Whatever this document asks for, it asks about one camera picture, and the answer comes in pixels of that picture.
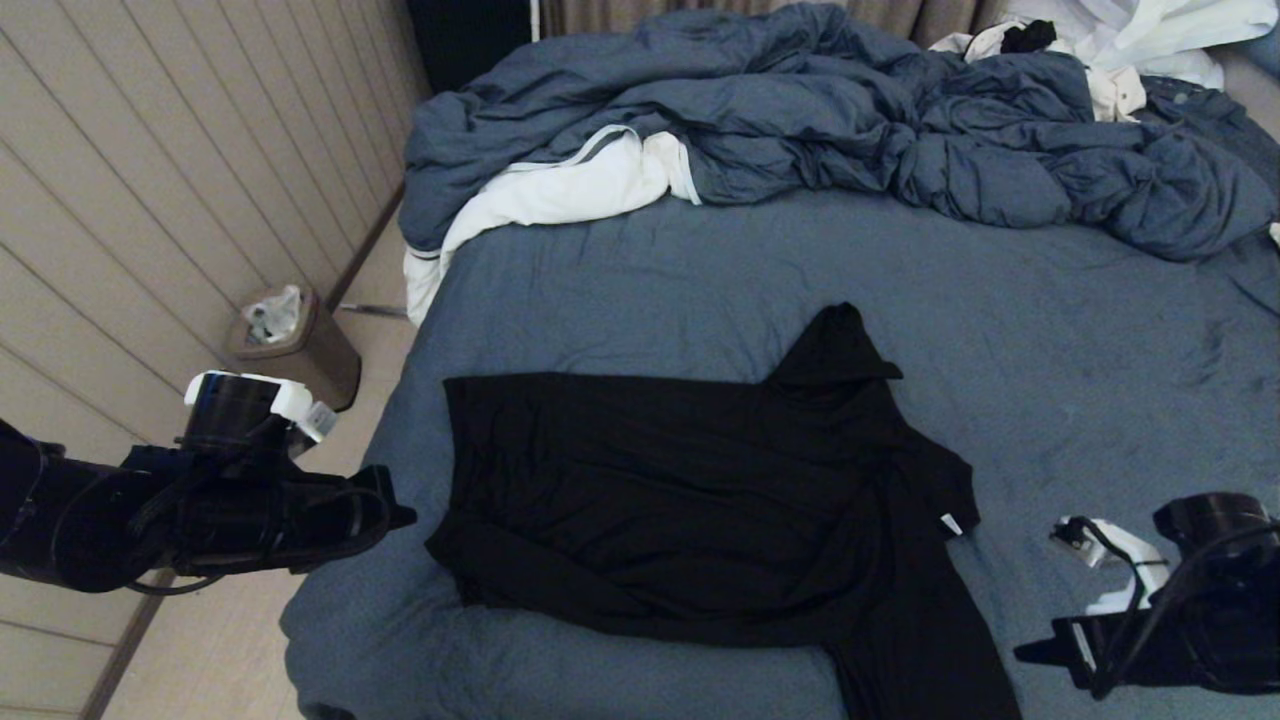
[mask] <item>wall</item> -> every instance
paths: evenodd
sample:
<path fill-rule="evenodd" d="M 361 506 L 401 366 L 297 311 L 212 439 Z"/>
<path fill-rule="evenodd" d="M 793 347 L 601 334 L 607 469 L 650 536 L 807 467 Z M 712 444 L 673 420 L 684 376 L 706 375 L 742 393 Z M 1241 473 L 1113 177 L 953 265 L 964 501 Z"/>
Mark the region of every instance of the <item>wall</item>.
<path fill-rule="evenodd" d="M 237 302 L 326 293 L 394 195 L 416 58 L 399 0 L 0 3 L 0 416 L 168 445 Z M 0 720 L 78 714 L 136 606 L 0 577 Z"/>

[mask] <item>black long-sleeve shirt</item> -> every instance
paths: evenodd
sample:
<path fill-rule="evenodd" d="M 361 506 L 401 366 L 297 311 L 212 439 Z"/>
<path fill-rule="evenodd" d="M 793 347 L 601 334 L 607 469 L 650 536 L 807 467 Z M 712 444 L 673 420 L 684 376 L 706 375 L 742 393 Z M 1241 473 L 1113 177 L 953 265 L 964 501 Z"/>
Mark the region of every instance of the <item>black long-sleeve shirt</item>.
<path fill-rule="evenodd" d="M 979 521 L 970 468 L 902 420 L 896 378 L 846 304 L 759 384 L 448 379 L 453 496 L 428 548 L 467 603 L 820 644 L 855 719 L 1016 719 L 943 547 Z"/>

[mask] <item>curtain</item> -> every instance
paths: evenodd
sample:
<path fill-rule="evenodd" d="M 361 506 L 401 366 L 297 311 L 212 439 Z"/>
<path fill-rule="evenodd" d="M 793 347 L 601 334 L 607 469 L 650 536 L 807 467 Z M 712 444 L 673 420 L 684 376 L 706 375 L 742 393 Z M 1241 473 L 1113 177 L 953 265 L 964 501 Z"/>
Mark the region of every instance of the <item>curtain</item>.
<path fill-rule="evenodd" d="M 799 0 L 541 0 L 547 36 L 627 32 L 644 18 L 689 8 L 744 14 L 769 13 Z M 969 31 L 982 0 L 842 0 L 860 20 L 929 46 L 955 31 Z"/>

